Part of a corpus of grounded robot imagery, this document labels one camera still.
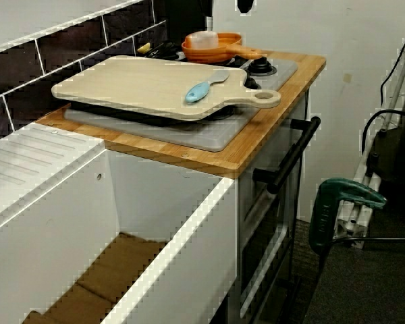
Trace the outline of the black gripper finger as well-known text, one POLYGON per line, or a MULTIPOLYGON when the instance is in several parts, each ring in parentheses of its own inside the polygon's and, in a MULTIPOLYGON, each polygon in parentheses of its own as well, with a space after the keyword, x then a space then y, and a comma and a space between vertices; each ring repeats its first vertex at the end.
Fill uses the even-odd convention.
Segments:
POLYGON ((237 8, 242 16, 249 15, 254 4, 255 0, 237 0, 237 8))

